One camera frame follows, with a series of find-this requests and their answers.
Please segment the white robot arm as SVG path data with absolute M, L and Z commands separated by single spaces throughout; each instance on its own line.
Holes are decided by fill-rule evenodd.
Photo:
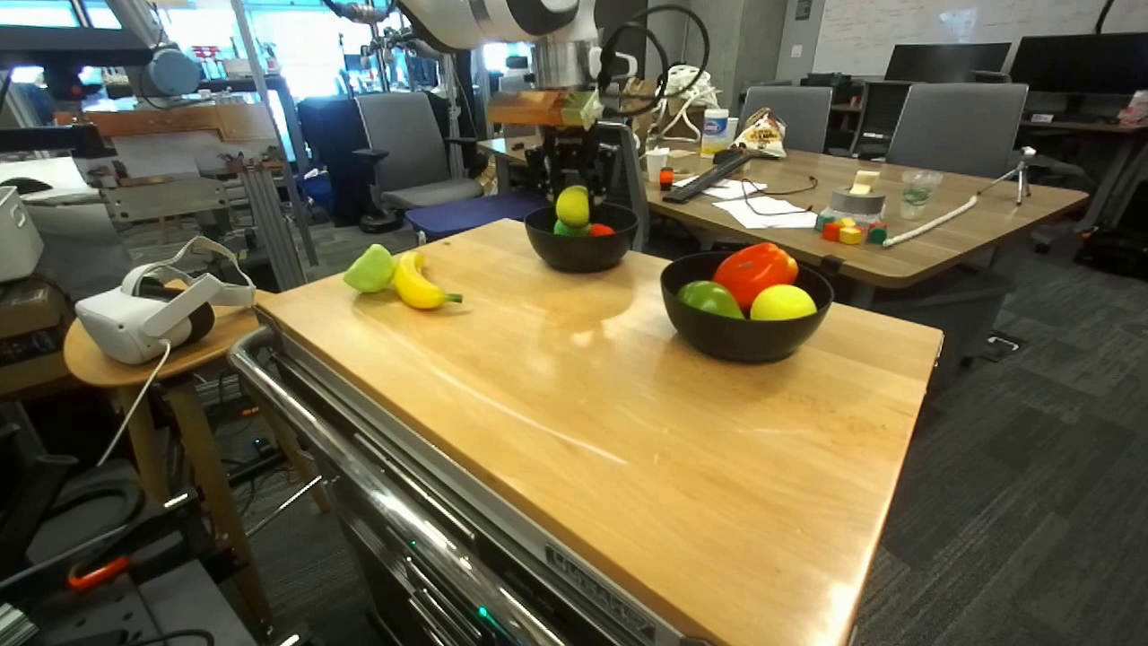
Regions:
M 335 19 L 375 26 L 404 13 L 408 29 L 389 31 L 388 47 L 414 44 L 431 54 L 466 54 L 485 44 L 539 44 L 558 70 L 544 74 L 541 97 L 564 101 L 581 73 L 578 47 L 596 36 L 596 0 L 388 0 L 382 11 L 347 0 L 321 0 Z M 408 220 L 423 232 L 456 232 L 492 220 L 516 220 L 539 196 L 496 195 L 451 168 L 451 139 L 435 120 L 435 101 L 413 92 L 365 92 L 356 101 L 365 147 L 356 163 L 356 186 L 369 195 L 365 231 L 389 231 Z

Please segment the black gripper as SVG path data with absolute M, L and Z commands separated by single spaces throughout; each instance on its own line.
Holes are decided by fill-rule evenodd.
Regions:
M 619 121 L 564 125 L 541 134 L 544 211 L 555 220 L 555 201 L 566 182 L 590 186 L 590 220 L 602 208 L 618 208 L 614 182 L 619 181 L 619 143 L 628 128 Z

